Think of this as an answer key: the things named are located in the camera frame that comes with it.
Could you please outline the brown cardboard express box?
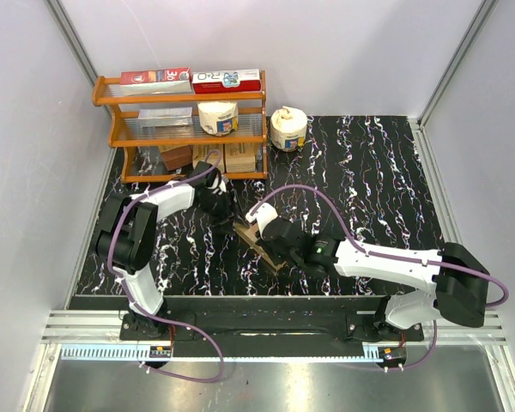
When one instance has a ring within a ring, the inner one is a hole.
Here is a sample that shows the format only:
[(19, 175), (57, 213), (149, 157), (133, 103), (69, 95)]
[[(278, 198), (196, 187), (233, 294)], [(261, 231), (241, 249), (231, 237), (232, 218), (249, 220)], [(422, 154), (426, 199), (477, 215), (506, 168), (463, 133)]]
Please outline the brown cardboard express box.
[(264, 260), (273, 273), (277, 273), (287, 265), (285, 259), (276, 257), (271, 252), (265, 250), (264, 243), (259, 236), (257, 223), (247, 226), (246, 224), (235, 222), (233, 228), (235, 233)]

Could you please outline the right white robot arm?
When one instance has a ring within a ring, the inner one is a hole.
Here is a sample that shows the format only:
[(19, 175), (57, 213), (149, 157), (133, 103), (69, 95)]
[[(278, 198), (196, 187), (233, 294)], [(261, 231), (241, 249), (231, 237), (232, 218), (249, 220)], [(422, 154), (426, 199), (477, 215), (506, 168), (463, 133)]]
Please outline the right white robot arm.
[(386, 295), (375, 313), (355, 324), (352, 339), (396, 341), (417, 324), (443, 318), (463, 327), (484, 325), (487, 273), (463, 246), (444, 251), (402, 251), (383, 246), (358, 250), (348, 239), (310, 235), (276, 217), (257, 225), (258, 243), (275, 260), (299, 267), (308, 277), (368, 277), (410, 287)]

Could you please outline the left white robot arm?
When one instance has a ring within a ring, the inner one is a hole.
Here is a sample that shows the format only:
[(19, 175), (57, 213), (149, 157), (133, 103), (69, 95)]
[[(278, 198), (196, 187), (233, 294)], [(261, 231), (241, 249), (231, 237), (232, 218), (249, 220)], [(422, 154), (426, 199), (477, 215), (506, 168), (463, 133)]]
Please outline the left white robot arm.
[(166, 302), (150, 269), (157, 224), (169, 215), (200, 209), (221, 234), (234, 232), (239, 204), (219, 168), (199, 161), (186, 179), (172, 180), (151, 191), (114, 195), (106, 201), (91, 248), (126, 286), (129, 311), (123, 327), (136, 336), (161, 339), (173, 330)]

